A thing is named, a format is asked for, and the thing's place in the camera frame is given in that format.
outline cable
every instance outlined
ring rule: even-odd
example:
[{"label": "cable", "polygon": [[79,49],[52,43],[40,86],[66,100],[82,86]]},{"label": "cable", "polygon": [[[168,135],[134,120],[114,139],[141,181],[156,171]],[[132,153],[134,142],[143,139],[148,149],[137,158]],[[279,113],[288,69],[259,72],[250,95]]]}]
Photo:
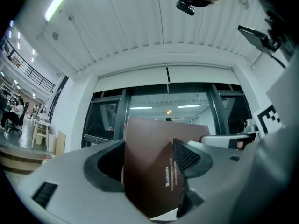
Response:
[{"label": "cable", "polygon": [[275,61],[277,61],[282,66],[282,68],[284,68],[284,69],[286,68],[285,65],[280,60],[278,60],[276,57],[274,57],[272,55],[270,55],[270,57],[273,58]]}]

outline black vent grille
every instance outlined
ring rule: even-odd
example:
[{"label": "black vent grille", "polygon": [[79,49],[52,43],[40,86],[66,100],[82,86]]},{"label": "black vent grille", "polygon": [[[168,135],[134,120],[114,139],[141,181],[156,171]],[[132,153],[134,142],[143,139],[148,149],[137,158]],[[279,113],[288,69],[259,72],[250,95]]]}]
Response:
[{"label": "black vent grille", "polygon": [[44,182],[32,199],[43,208],[46,208],[57,187],[56,184]]},{"label": "black vent grille", "polygon": [[174,142],[174,160],[183,173],[186,169],[191,168],[199,163],[200,156],[188,148]]}]

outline seated person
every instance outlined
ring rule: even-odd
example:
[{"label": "seated person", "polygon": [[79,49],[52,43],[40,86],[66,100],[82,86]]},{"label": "seated person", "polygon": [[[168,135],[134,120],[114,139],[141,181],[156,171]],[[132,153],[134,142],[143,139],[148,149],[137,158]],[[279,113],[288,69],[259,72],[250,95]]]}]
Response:
[{"label": "seated person", "polygon": [[10,112],[4,112],[1,120],[0,129],[5,130],[5,122],[7,119],[17,122],[24,112],[24,100],[19,97],[18,102]]}]

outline black pants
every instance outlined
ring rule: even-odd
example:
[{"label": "black pants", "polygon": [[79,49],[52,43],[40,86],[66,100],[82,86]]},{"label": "black pants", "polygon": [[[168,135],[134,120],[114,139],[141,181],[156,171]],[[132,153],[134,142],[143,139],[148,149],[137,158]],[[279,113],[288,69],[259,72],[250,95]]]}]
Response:
[{"label": "black pants", "polygon": [[1,126],[4,128],[6,120],[9,119],[13,123],[18,122],[19,116],[14,112],[4,112],[1,120]]}]

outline white shirt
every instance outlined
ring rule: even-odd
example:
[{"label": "white shirt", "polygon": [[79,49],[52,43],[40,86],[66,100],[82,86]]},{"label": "white shirt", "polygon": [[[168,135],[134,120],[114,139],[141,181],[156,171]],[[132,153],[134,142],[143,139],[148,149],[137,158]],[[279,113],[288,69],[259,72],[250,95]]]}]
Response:
[{"label": "white shirt", "polygon": [[19,104],[17,107],[16,107],[16,110],[14,108],[11,109],[10,112],[14,112],[16,113],[19,117],[22,116],[23,112],[24,112],[24,106],[22,106],[21,104]]}]

